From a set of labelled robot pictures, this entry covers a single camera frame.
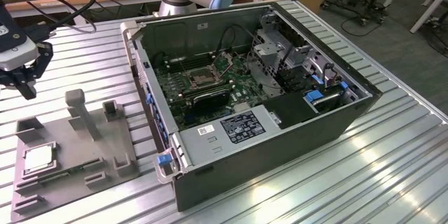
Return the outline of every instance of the circuit board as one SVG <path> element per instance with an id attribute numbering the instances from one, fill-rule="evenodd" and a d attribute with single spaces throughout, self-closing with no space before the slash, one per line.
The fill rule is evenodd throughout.
<path id="1" fill-rule="evenodd" d="M 159 84 L 180 130 L 252 108 L 268 98 L 247 70 L 244 57 L 221 54 L 211 65 L 195 69 L 176 73 L 169 73 L 167 68 L 156 70 Z M 192 114 L 192 100 L 221 90 L 229 92 L 227 104 L 212 112 Z"/>

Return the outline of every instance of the barcode sticker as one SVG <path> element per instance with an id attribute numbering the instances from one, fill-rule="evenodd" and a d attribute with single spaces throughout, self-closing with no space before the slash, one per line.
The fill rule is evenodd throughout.
<path id="1" fill-rule="evenodd" d="M 199 131 L 199 135 L 201 136 L 201 135 L 204 135 L 204 134 L 207 134 L 209 132 L 213 132 L 215 128 L 213 128 L 212 125 L 208 125 L 205 127 L 199 128 L 197 131 Z"/>

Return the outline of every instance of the gray floor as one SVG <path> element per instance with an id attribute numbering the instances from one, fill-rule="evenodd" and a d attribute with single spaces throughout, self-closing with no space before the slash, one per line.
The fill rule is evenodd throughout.
<path id="1" fill-rule="evenodd" d="M 420 33 L 409 29 L 425 11 L 424 0 L 395 0 L 383 26 L 365 37 L 347 34 L 340 24 L 355 14 L 331 7 L 319 15 L 367 54 L 411 86 L 413 90 L 448 114 L 448 59 L 427 44 Z M 440 6 L 435 15 L 447 10 Z M 344 27 L 353 34 L 364 34 L 376 24 L 360 27 L 348 22 Z"/>

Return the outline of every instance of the slotted aluminum surface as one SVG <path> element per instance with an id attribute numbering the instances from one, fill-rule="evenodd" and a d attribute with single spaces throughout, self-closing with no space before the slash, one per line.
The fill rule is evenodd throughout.
<path id="1" fill-rule="evenodd" d="M 31 115 L 41 122 L 68 116 L 63 95 L 75 88 L 84 89 L 89 110 L 108 99 L 125 105 L 143 175 L 25 223 L 447 222 L 445 115 L 299 2 L 280 0 L 279 4 L 384 92 L 340 138 L 177 212 L 171 185 L 157 182 L 151 163 L 156 147 L 127 66 L 121 20 L 100 23 L 95 35 L 60 29 L 49 40 L 56 53 L 36 85 L 37 98 L 25 101 L 16 92 L 1 91 L 0 223 L 9 222 L 15 121 Z"/>

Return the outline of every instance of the blue tab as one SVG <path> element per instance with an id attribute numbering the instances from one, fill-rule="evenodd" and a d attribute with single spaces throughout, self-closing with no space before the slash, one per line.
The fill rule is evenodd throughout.
<path id="1" fill-rule="evenodd" d="M 307 98 L 307 100 L 309 102 L 313 102 L 313 101 L 316 101 L 317 99 L 320 99 L 323 97 L 324 97 L 324 95 L 323 95 L 323 93 L 319 90 L 308 92 L 308 94 L 305 96 L 305 98 Z"/>
<path id="2" fill-rule="evenodd" d="M 157 157 L 157 164 L 159 166 L 168 165 L 172 162 L 173 158 L 169 154 L 161 155 Z"/>
<path id="3" fill-rule="evenodd" d="M 343 86 L 343 89 L 344 89 L 344 90 L 348 89 L 348 84 L 347 84 L 345 81 L 341 82 L 341 86 Z"/>
<path id="4" fill-rule="evenodd" d="M 319 84 L 324 84 L 324 82 L 320 80 L 320 78 L 317 77 L 317 75 L 312 75 L 312 78 L 315 78 L 315 80 L 319 82 Z"/>
<path id="5" fill-rule="evenodd" d="M 147 104 L 152 104 L 152 95 L 147 94 Z"/>

